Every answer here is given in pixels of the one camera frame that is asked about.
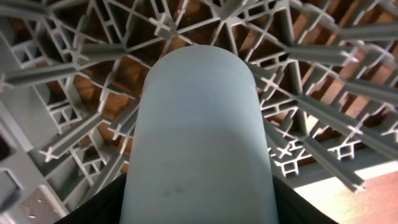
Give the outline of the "grey dishwasher rack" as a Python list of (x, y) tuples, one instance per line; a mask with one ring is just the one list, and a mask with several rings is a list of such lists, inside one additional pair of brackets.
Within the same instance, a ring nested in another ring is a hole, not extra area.
[(191, 45), (253, 70), (295, 190), (397, 171), (396, 1), (2, 1), (1, 221), (53, 222), (124, 172), (146, 75)]

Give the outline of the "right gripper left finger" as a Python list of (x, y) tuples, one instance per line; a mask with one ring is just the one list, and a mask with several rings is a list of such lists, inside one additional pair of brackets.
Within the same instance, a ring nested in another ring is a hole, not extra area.
[(122, 174), (55, 224), (118, 224), (127, 175)]

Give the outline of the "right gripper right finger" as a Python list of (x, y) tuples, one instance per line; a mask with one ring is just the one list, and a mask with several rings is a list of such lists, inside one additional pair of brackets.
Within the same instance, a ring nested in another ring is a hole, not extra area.
[(277, 176), (272, 181), (280, 224), (337, 224)]

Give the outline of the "blue cup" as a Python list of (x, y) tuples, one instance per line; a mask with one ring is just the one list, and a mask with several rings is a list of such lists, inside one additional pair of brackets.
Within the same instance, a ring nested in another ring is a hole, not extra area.
[(144, 82), (121, 223), (277, 223), (254, 77), (235, 54), (193, 45)]

